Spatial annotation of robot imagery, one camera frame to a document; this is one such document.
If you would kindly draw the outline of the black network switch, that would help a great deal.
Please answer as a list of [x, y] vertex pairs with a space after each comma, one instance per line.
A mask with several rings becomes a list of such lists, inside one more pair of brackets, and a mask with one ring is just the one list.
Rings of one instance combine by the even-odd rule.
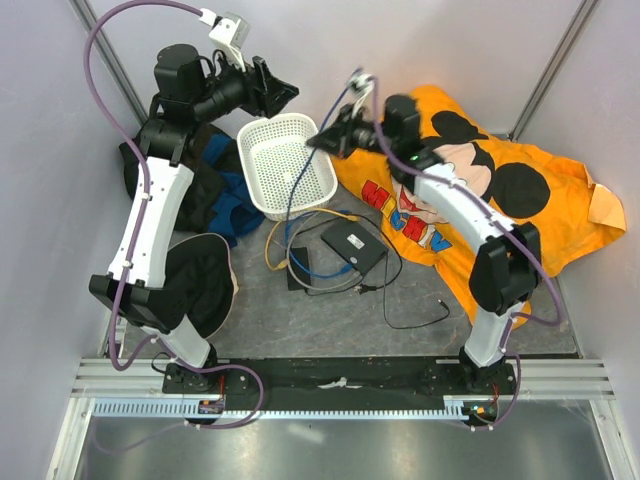
[[360, 223], [340, 220], [321, 234], [322, 241], [359, 274], [368, 274], [386, 255], [387, 247]]

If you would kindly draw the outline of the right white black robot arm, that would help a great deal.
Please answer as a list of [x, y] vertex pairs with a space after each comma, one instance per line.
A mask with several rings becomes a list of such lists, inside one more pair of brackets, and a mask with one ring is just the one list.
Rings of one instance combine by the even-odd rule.
[[457, 297], [475, 310], [457, 377], [477, 394], [493, 383], [492, 367], [505, 356], [515, 318], [539, 283], [541, 241], [531, 222], [517, 224], [504, 207], [490, 205], [494, 175], [475, 147], [485, 136], [467, 125], [444, 137], [451, 116], [437, 113], [435, 132], [426, 135], [417, 98], [393, 95], [381, 116], [343, 106], [307, 144], [337, 158], [340, 183], [381, 213], [404, 258], [440, 273], [461, 269]]

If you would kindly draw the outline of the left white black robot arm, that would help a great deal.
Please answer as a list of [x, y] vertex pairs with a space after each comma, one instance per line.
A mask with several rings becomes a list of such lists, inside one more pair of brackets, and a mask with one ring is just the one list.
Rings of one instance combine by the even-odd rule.
[[188, 44], [158, 54], [158, 92], [149, 118], [136, 139], [125, 140], [138, 162], [131, 212], [107, 272], [89, 282], [90, 293], [110, 309], [112, 323], [128, 320], [188, 365], [185, 382], [198, 393], [215, 389], [220, 371], [208, 362], [211, 345], [188, 318], [185, 289], [165, 284], [169, 242], [195, 175], [187, 159], [212, 121], [235, 109], [272, 118], [299, 94], [259, 56], [233, 63], [225, 52], [222, 59], [216, 70]]

